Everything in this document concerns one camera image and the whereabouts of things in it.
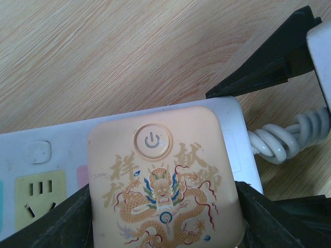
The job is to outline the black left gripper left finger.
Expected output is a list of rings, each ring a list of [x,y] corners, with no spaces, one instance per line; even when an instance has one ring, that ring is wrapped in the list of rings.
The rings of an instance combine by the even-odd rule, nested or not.
[[[1,247],[93,247],[89,185],[1,241]]]

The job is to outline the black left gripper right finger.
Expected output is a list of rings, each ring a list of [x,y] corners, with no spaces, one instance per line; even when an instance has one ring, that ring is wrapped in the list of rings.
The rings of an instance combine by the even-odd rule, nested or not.
[[[309,227],[251,185],[235,184],[245,219],[243,247],[330,247],[330,232]]]

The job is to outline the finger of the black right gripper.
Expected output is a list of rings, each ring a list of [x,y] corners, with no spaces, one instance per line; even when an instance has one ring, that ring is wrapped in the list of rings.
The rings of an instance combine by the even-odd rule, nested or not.
[[[330,232],[330,197],[325,195],[276,200],[274,203],[319,232]]]
[[[313,71],[306,37],[321,22],[320,17],[314,17],[310,6],[296,10],[236,71],[205,96],[236,97]]]

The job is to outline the white power strip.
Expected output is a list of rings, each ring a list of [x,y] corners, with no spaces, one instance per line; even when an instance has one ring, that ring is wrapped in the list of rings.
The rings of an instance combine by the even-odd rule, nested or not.
[[[62,171],[62,197],[67,198],[87,184],[87,136],[96,125],[134,116],[201,105],[219,118],[234,179],[263,192],[239,102],[232,97],[150,108],[135,112],[76,121],[1,135],[1,239],[16,228],[16,179]]]

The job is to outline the orange wooden cube adapter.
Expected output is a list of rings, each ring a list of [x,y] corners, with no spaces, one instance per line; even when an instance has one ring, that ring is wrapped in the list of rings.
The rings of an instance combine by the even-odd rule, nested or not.
[[[237,247],[245,224],[217,115],[191,106],[87,138],[95,247]]]

